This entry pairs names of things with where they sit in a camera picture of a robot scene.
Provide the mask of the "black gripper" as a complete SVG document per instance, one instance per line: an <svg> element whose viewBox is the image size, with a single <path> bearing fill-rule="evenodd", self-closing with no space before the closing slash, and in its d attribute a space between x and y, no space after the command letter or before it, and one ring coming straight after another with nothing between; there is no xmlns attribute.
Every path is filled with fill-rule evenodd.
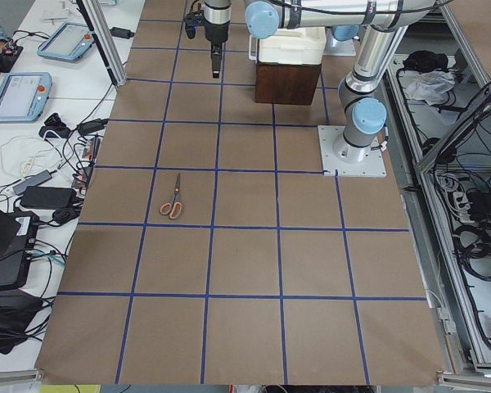
<svg viewBox="0 0 491 393"><path fill-rule="evenodd" d="M221 74L221 53L223 44L228 40L229 22L215 24L205 21L205 38L211 44L211 71L214 79Z"/></svg>

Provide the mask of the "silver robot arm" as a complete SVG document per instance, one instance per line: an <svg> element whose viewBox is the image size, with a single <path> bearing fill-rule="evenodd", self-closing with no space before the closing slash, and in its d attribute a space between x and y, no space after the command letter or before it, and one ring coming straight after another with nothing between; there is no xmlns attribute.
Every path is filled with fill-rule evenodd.
<svg viewBox="0 0 491 393"><path fill-rule="evenodd" d="M352 70L340 81L338 95L346 126L333 142L336 156L349 163L363 161L376 135L384 128L387 112L373 97L408 26L442 1L246 1L245 21L256 38L268 38L278 29L363 26L362 43Z"/></svg>
<svg viewBox="0 0 491 393"><path fill-rule="evenodd" d="M230 0L204 1L205 38L211 45L212 76L220 77L223 45L228 40L231 20Z"/></svg>

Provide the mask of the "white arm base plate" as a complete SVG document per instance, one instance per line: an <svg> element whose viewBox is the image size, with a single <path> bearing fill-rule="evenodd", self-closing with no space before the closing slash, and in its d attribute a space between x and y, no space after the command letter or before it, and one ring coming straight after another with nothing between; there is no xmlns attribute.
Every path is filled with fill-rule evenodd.
<svg viewBox="0 0 491 393"><path fill-rule="evenodd" d="M326 46L324 54L327 56L355 56L354 37L358 34L357 25L341 25L326 28Z"/></svg>
<svg viewBox="0 0 491 393"><path fill-rule="evenodd" d="M352 147L344 139L345 127L341 125L318 126L318 141L325 176L384 178L386 176L378 137L369 147Z"/></svg>

